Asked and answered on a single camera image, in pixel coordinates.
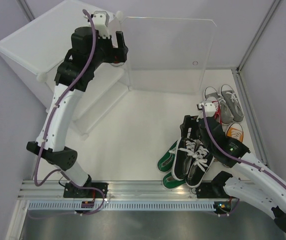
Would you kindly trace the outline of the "black sneaker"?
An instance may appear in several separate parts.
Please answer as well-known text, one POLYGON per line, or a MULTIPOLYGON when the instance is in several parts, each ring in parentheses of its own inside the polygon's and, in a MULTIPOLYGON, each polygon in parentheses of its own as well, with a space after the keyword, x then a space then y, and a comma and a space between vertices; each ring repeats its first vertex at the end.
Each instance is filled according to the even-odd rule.
POLYGON ((175 157, 171 170, 173 178, 182 181, 188 174, 197 142, 190 138, 181 138, 175 149, 175 157))
POLYGON ((210 153, 203 143, 200 142, 196 151, 192 155, 192 162, 185 179, 186 184, 190 188, 197 188, 201 184, 213 162, 213 154, 210 153))

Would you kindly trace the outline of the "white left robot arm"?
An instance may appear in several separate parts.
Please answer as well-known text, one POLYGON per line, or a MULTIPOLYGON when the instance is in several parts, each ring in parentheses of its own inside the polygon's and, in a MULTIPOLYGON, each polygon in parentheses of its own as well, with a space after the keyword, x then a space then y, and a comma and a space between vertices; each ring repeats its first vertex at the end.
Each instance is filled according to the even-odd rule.
POLYGON ((89 26, 71 35, 71 48, 58 66, 52 102, 42 130, 26 148, 46 160, 74 185, 81 198, 92 193, 92 179, 77 162, 76 150, 66 146, 70 125, 86 135, 96 122, 127 91, 125 72, 114 65, 127 61, 128 47, 122 31, 106 35, 89 26))

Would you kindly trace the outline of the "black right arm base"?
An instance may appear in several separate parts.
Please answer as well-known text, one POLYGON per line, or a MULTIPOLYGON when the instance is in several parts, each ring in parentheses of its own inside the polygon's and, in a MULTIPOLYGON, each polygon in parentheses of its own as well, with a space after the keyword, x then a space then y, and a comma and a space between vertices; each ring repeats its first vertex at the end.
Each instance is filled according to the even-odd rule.
POLYGON ((230 196, 226 194, 223 187, 218 184, 210 182, 202 182, 196 188, 196 196, 198 199, 229 199, 230 196))

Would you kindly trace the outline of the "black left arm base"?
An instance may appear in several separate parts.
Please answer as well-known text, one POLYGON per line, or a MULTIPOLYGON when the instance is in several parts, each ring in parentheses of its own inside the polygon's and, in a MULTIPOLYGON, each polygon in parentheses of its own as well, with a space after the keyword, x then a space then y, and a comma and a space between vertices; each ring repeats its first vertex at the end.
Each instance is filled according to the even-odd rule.
MULTIPOLYGON (((107 182, 92 182, 91 187, 99 189, 103 192, 104 197, 107 196, 109 184, 107 182)), ((102 199, 101 193, 94 189, 81 189, 72 183, 66 183, 63 198, 69 199, 102 199)))

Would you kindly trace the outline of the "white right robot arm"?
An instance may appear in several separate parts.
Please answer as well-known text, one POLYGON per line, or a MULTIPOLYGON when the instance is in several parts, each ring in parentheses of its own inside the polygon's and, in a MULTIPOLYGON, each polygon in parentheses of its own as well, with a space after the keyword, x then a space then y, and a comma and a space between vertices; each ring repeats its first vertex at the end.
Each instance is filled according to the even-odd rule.
POLYGON ((214 160, 248 178, 255 186, 245 186, 226 171, 211 181, 211 192, 242 200, 266 213, 286 233, 286 181, 264 165, 239 140, 225 135, 213 118, 186 115, 180 125, 181 138, 176 148, 172 174, 197 188, 214 160))

